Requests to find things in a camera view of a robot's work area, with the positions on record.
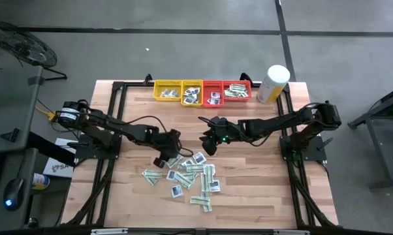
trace yellow cable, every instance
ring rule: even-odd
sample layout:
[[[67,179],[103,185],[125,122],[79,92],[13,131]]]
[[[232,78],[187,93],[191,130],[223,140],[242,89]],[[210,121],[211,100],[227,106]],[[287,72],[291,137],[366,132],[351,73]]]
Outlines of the yellow cable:
[[[52,113],[52,112],[46,112],[46,111],[40,109],[40,108],[37,107],[37,106],[36,106],[35,108],[36,108],[38,111],[42,112],[43,114],[46,114],[46,115],[48,116],[48,120],[49,120],[49,121],[53,120],[53,118],[55,117],[55,114]]]

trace gray concrete floor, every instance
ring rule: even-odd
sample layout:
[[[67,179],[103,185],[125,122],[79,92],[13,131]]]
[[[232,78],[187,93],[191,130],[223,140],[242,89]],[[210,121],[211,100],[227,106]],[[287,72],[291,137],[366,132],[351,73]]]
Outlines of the gray concrete floor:
[[[393,0],[281,0],[287,29],[393,31]],[[0,20],[24,26],[153,29],[279,29],[273,0],[0,0]],[[35,33],[58,56],[54,69],[67,81],[48,82],[40,100],[50,108],[90,99],[98,79],[261,80],[269,66],[285,65],[281,38],[260,35],[150,35]],[[383,180],[368,131],[346,123],[393,90],[393,38],[289,37],[296,79],[307,82],[312,101],[330,100],[343,125],[324,137],[330,184],[340,225],[393,232],[393,189],[371,193]],[[0,50],[0,67],[19,67]],[[40,115],[33,130],[51,141],[57,133]],[[56,204],[61,197],[44,198]],[[43,210],[53,225],[59,206]]]

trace yellow bin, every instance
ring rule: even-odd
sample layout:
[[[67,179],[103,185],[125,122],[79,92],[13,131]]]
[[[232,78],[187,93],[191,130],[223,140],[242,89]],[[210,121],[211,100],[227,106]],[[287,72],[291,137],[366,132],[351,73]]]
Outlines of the yellow bin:
[[[183,102],[184,98],[184,93],[185,91],[190,88],[190,87],[199,87],[200,88],[200,93],[198,94],[198,104],[185,104]],[[204,96],[202,95],[204,92],[204,89],[202,87],[202,80],[182,80],[182,90],[181,90],[181,104],[184,106],[189,106],[189,107],[199,107],[202,105],[202,99]]]
[[[161,97],[162,91],[165,89],[173,90],[175,89],[177,92],[181,93],[182,89],[182,80],[156,80],[153,88],[153,98],[158,101],[181,101],[182,94],[180,97]]]

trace plastic tray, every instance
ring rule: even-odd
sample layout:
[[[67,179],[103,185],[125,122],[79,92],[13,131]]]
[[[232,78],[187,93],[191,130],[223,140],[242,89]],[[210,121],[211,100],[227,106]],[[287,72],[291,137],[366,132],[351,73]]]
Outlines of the plastic tray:
[[[184,93],[190,87],[201,87],[198,94],[198,104],[185,104],[183,102]],[[202,98],[204,94],[204,88],[202,87],[202,80],[182,80],[182,90],[181,90],[181,104],[189,107],[199,107],[202,105]]]
[[[227,80],[223,81],[223,92],[224,90],[228,89],[231,84],[244,84],[246,85],[248,97],[226,97],[224,95],[224,101],[248,101],[251,99],[251,86],[250,81],[236,81],[236,80]]]
[[[223,90],[223,81],[221,80],[206,80],[202,83],[204,87],[204,98],[202,99],[202,105],[205,108],[218,108],[224,105],[224,90]],[[211,92],[220,92],[220,103],[219,104],[210,104],[208,99],[211,98]]]
[[[175,89],[178,92],[181,92],[182,89],[182,80],[156,80],[153,88],[153,98],[158,101],[181,101],[182,94],[180,97],[161,97],[160,94],[165,89],[173,90]]]

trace blue light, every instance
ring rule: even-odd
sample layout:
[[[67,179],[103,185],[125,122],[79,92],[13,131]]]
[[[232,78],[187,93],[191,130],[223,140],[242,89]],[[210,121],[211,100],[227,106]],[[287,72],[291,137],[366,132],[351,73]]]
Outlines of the blue light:
[[[12,201],[11,201],[10,199],[6,200],[6,201],[5,201],[5,205],[7,205],[7,206],[12,205]]]

